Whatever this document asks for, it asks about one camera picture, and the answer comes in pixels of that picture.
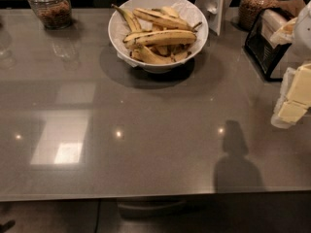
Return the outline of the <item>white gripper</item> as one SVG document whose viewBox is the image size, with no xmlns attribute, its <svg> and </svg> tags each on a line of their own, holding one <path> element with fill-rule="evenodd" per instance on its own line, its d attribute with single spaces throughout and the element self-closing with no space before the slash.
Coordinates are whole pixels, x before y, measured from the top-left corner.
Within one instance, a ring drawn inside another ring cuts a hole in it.
<svg viewBox="0 0 311 233">
<path fill-rule="evenodd" d="M 296 125 L 307 113 L 303 107 L 311 106 L 311 1 L 297 17 L 293 47 L 304 63 L 297 69 L 289 67 L 283 77 L 280 94 L 292 102 L 279 101 L 271 117 L 271 124 L 281 129 Z"/>
</svg>

